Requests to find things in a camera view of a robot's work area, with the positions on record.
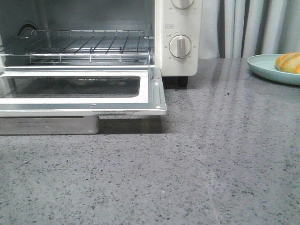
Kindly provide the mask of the oven glass door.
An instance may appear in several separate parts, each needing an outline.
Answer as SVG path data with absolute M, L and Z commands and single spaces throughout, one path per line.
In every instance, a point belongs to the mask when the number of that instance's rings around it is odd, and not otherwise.
M 2 135 L 95 134 L 101 117 L 166 114 L 150 67 L 7 67 L 0 74 Z

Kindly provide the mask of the golden bread roll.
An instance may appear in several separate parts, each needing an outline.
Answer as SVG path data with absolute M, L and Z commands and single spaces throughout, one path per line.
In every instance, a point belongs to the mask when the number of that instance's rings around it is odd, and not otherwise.
M 300 53 L 289 52 L 276 59 L 275 67 L 281 72 L 300 73 Z

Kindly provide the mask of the black oven foot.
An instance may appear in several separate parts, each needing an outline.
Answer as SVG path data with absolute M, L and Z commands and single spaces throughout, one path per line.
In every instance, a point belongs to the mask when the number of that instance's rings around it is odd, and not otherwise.
M 180 88 L 186 88 L 187 85 L 188 85 L 188 77 L 187 76 L 178 77 L 178 86 Z

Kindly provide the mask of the lower white oven knob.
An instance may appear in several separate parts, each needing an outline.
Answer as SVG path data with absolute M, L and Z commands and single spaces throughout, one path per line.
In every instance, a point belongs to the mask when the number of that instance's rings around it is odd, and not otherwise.
M 177 35 L 170 41 L 169 50 L 174 57 L 183 59 L 191 51 L 191 40 L 187 36 Z

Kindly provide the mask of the white oven knob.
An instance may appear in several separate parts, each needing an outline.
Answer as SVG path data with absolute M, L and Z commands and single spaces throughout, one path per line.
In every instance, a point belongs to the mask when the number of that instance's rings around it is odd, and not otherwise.
M 169 50 L 174 57 L 183 59 L 191 51 L 191 40 L 187 36 L 177 35 L 170 41 Z
M 194 0 L 171 0 L 171 2 L 178 9 L 186 9 L 193 4 Z

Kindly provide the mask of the white Toshiba toaster oven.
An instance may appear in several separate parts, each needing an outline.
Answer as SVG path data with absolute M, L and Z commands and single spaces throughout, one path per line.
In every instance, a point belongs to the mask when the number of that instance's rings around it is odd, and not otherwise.
M 171 0 L 3 0 L 0 3 L 0 43 L 31 30 L 142 30 L 154 40 L 154 58 L 148 65 L 26 65 L 159 68 L 162 76 L 193 76 L 198 67 L 202 1 L 186 9 Z M 183 59 L 174 57 L 170 41 L 177 35 L 191 40 L 191 51 Z

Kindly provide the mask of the upper white oven knob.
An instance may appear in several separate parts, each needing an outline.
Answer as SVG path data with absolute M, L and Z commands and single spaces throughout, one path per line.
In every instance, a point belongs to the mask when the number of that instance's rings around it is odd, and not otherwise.
M 171 2 L 178 9 L 186 9 L 193 4 L 194 0 L 171 0 Z

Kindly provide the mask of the white curtain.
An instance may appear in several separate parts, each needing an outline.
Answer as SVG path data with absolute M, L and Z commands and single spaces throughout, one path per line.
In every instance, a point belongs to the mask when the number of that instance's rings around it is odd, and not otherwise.
M 248 58 L 300 50 L 298 0 L 205 0 L 200 59 Z

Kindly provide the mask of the teal plate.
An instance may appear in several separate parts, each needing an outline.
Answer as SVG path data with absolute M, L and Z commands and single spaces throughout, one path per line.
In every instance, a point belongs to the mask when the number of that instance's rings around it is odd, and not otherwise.
M 249 69 L 256 75 L 278 83 L 300 85 L 300 75 L 279 71 L 275 62 L 282 54 L 261 54 L 248 58 Z

